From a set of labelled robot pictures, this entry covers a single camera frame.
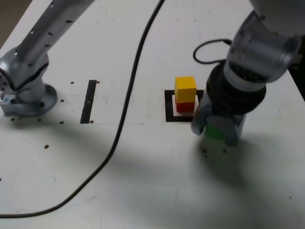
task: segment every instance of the wire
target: wire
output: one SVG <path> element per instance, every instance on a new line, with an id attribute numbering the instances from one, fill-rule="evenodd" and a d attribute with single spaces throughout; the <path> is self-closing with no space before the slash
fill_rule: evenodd
<path id="1" fill-rule="evenodd" d="M 18 219 L 18 218 L 29 218 L 29 217 L 35 217 L 35 216 L 41 216 L 44 214 L 48 214 L 50 212 L 53 212 L 55 210 L 58 210 L 59 208 L 61 208 L 62 206 L 64 206 L 65 204 L 67 204 L 70 200 L 72 200 L 104 167 L 105 165 L 107 165 L 107 163 L 109 162 L 109 160 L 111 159 L 116 146 L 119 142 L 120 136 L 121 136 L 121 132 L 124 126 L 124 121 L 125 121 L 125 117 L 126 117 L 126 113 L 127 113 L 127 109 L 128 109 L 128 104 L 129 104 L 129 100 L 130 100 L 130 96 L 132 94 L 132 87 L 133 87 L 133 83 L 134 83 L 134 79 L 135 79 L 135 75 L 137 72 L 137 68 L 138 68 L 138 64 L 139 64 L 139 59 L 140 59 L 140 55 L 144 46 L 144 42 L 145 39 L 147 37 L 148 31 L 152 26 L 152 23 L 154 21 L 154 19 L 156 18 L 158 12 L 160 11 L 162 5 L 164 3 L 164 0 L 160 0 L 158 5 L 156 6 L 154 12 L 151 15 L 151 18 L 149 19 L 146 28 L 143 32 L 141 41 L 139 43 L 139 47 L 138 47 L 138 51 L 137 54 L 135 56 L 135 60 L 133 63 L 133 68 L 132 68 L 132 74 L 130 77 L 130 81 L 129 81 L 129 85 L 128 85 L 128 89 L 127 89 L 127 94 L 126 94 L 126 98 L 125 98 L 125 103 L 124 103 L 124 107 L 123 107 L 123 111 L 122 111 L 122 115 L 121 115 L 121 119 L 120 119 L 120 123 L 119 123 L 119 127 L 115 136 L 115 139 L 113 141 L 112 147 L 110 149 L 110 152 L 108 153 L 107 157 L 105 158 L 105 160 L 101 163 L 101 165 L 70 195 L 68 196 L 63 202 L 61 202 L 60 204 L 43 210 L 43 211 L 38 211 L 38 212 L 34 212 L 34 213 L 27 213 L 27 214 L 2 214 L 0 215 L 0 219 Z"/>
<path id="2" fill-rule="evenodd" d="M 215 61 L 201 61 L 201 60 L 198 60 L 197 57 L 196 57 L 196 54 L 197 54 L 197 51 L 202 48 L 203 46 L 207 45 L 207 44 L 210 44 L 210 43 L 217 43 L 217 42 L 224 42 L 228 45 L 231 45 L 232 44 L 232 41 L 230 39 L 216 39 L 216 40 L 210 40 L 210 41 L 207 41 L 201 45 L 199 45 L 195 50 L 194 50 L 194 53 L 193 53 L 193 58 L 194 60 L 197 62 L 197 63 L 201 63 L 201 64 L 212 64 L 212 63 L 220 63 L 220 62 L 224 62 L 226 59 L 222 59 L 222 60 L 215 60 Z"/>

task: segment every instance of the white tabletop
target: white tabletop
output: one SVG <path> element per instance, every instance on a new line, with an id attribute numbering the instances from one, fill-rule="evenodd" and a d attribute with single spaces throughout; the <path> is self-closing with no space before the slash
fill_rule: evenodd
<path id="1" fill-rule="evenodd" d="M 49 3 L 32 2 L 0 55 L 22 41 Z M 138 42 L 156 4 L 96 0 L 51 49 L 43 79 L 65 102 L 41 122 L 2 117 L 0 214 L 57 205 L 106 157 Z M 305 106 L 289 72 L 267 86 L 238 147 L 202 139 L 190 123 L 165 122 L 164 90 L 173 89 L 175 77 L 193 75 L 204 89 L 213 68 L 192 59 L 194 48 L 209 39 L 232 39 L 251 10 L 246 0 L 167 0 L 145 42 L 126 125 L 109 164 L 61 209 L 0 219 L 0 228 L 304 228 Z M 214 44 L 199 57 L 224 58 L 227 50 Z M 89 80 L 101 82 L 94 123 L 80 124 Z"/>

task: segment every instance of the robotic arm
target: robotic arm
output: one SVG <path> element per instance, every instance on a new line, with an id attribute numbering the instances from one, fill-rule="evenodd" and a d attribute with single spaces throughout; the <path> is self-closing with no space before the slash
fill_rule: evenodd
<path id="1" fill-rule="evenodd" d="M 266 83 L 287 70 L 305 34 L 305 1 L 250 0 L 254 11 L 237 32 L 227 59 L 211 72 L 192 122 L 200 135 L 206 125 L 219 129 L 235 146 L 246 114 L 264 99 Z"/>
<path id="2" fill-rule="evenodd" d="M 54 0 L 23 42 L 0 58 L 0 106 L 5 115 L 35 117 L 51 110 L 56 90 L 42 81 L 47 52 L 94 0 Z"/>
<path id="3" fill-rule="evenodd" d="M 54 0 L 23 42 L 0 58 L 0 106 L 5 115 L 33 117 L 52 109 L 56 90 L 42 81 L 47 52 L 94 0 Z M 192 122 L 201 134 L 206 125 L 220 129 L 236 145 L 246 114 L 264 99 L 266 83 L 281 77 L 305 34 L 305 1 L 250 0 L 250 13 L 236 34 L 227 59 L 209 76 Z"/>

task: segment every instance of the black tape strip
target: black tape strip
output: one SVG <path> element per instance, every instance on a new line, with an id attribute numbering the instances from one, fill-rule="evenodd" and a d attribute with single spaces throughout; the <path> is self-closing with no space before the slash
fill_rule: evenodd
<path id="1" fill-rule="evenodd" d="M 198 101 L 203 97 L 204 90 L 197 90 L 196 95 Z M 173 115 L 173 95 L 175 94 L 174 90 L 165 90 L 164 99 L 165 99 L 165 120 L 167 123 L 170 122 L 191 122 L 193 116 L 174 116 Z"/>
<path id="2" fill-rule="evenodd" d="M 297 69 L 289 68 L 289 72 L 294 80 L 299 92 L 305 101 L 305 57 L 303 57 Z"/>
<path id="3" fill-rule="evenodd" d="M 81 124 L 90 122 L 90 115 L 96 88 L 96 80 L 89 80 L 84 107 L 81 114 Z"/>

